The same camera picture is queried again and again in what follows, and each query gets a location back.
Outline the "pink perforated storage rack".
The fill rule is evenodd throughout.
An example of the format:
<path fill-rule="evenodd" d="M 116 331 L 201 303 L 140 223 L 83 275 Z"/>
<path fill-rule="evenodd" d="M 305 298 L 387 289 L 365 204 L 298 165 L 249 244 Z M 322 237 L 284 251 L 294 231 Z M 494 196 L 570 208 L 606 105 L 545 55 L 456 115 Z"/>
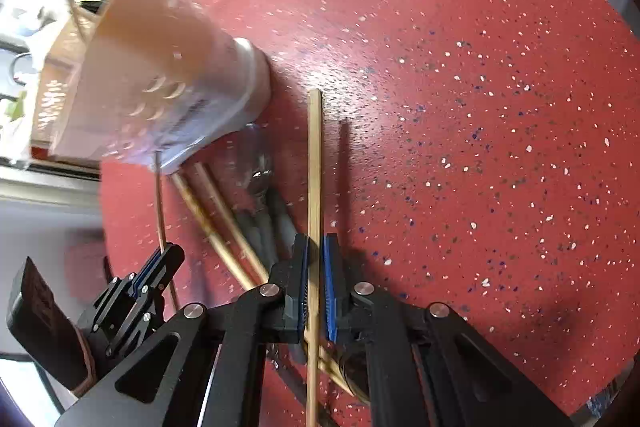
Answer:
<path fill-rule="evenodd" d="M 78 8 L 65 20 L 50 23 L 28 40 L 29 51 L 39 68 L 30 146 L 45 150 L 55 161 L 87 168 L 98 168 L 98 162 L 54 155 L 51 145 L 62 135 L 70 117 L 86 45 L 99 20 L 98 14 Z"/>

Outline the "thin bamboo chopstick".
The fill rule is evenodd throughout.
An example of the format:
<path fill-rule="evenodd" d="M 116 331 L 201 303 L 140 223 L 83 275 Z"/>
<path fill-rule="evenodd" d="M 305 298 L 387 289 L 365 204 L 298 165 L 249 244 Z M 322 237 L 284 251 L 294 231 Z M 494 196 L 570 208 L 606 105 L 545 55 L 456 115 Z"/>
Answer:
<path fill-rule="evenodd" d="M 162 173 L 160 172 L 162 163 L 160 162 L 160 150 L 153 152 L 153 173 L 154 173 L 154 208 L 156 216 L 156 231 L 160 252 L 166 249 L 166 230 L 163 210 L 163 193 L 162 193 Z"/>

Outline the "plain bamboo chopstick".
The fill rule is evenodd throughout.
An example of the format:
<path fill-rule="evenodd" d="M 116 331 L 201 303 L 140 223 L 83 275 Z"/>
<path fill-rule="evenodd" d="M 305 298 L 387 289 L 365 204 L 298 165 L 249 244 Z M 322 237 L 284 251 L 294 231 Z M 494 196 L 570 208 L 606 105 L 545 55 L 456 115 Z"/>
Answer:
<path fill-rule="evenodd" d="M 320 348 L 320 241 L 322 237 L 322 93 L 311 90 L 308 98 L 308 210 L 309 269 L 307 284 L 307 396 L 306 425 L 318 423 Z"/>

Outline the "grey handled metal spoon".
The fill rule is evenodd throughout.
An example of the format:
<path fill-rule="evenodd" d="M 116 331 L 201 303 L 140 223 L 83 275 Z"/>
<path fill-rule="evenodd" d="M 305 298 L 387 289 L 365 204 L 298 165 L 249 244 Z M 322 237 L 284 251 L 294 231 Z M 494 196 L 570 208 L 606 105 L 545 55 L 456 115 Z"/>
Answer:
<path fill-rule="evenodd" d="M 236 171 L 253 199 L 253 211 L 238 211 L 241 231 L 267 272 L 292 255 L 296 226 L 277 187 L 272 183 L 273 163 L 268 140 L 258 124 L 247 124 L 238 135 Z"/>

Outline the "patterned bamboo chopstick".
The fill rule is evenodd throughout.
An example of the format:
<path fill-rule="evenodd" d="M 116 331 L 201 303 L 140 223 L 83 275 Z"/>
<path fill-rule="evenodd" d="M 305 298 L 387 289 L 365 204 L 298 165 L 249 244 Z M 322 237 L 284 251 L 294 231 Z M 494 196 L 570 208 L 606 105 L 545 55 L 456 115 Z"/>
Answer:
<path fill-rule="evenodd" d="M 210 221 L 209 217 L 206 216 L 204 207 L 198 202 L 198 199 L 193 194 L 191 187 L 188 182 L 186 182 L 186 179 L 184 179 L 180 173 L 174 173 L 171 176 L 171 180 L 174 182 L 175 187 L 177 187 L 186 207 L 191 211 L 196 223 L 200 226 L 202 232 L 206 236 L 209 245 L 212 246 L 224 266 L 230 271 L 244 291 L 250 291 L 253 289 L 256 286 L 256 283 L 250 274 L 245 271 L 242 263 L 234 257 L 231 249 L 216 231 L 212 225 L 212 221 Z"/>

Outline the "pink plastic stool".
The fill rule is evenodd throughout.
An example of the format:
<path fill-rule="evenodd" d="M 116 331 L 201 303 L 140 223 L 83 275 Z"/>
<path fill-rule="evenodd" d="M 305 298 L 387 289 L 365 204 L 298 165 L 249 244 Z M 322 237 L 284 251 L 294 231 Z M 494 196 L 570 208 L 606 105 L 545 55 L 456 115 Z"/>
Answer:
<path fill-rule="evenodd" d="M 91 303 L 107 284 L 104 242 L 76 245 L 64 256 L 65 280 L 70 295 L 81 303 Z"/>

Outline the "pink utensil holder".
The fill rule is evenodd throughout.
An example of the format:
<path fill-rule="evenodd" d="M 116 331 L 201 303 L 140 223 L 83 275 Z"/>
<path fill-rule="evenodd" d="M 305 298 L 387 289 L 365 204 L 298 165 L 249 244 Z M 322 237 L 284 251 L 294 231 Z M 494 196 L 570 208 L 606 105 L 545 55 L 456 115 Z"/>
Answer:
<path fill-rule="evenodd" d="M 271 96 L 267 57 L 189 0 L 106 0 L 54 124 L 58 158 L 171 174 L 253 122 Z"/>

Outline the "light bamboo chopstick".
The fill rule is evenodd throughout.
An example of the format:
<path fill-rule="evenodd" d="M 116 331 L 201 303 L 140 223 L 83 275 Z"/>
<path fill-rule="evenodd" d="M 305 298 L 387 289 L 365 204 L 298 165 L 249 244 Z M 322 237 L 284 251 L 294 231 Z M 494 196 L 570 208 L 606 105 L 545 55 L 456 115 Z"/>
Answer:
<path fill-rule="evenodd" d="M 220 214 L 222 221 L 224 221 L 224 225 L 235 240 L 235 243 L 240 247 L 244 258 L 252 267 L 252 270 L 256 275 L 256 283 L 267 283 L 269 275 L 265 265 L 257 256 L 255 249 L 250 246 L 250 243 L 248 243 L 247 238 L 238 225 L 238 221 L 236 221 L 229 205 L 224 199 L 224 196 L 220 193 L 212 175 L 209 173 L 209 169 L 202 162 L 197 162 L 195 164 L 195 171 L 205 188 L 207 196 L 214 203 L 217 212 Z"/>

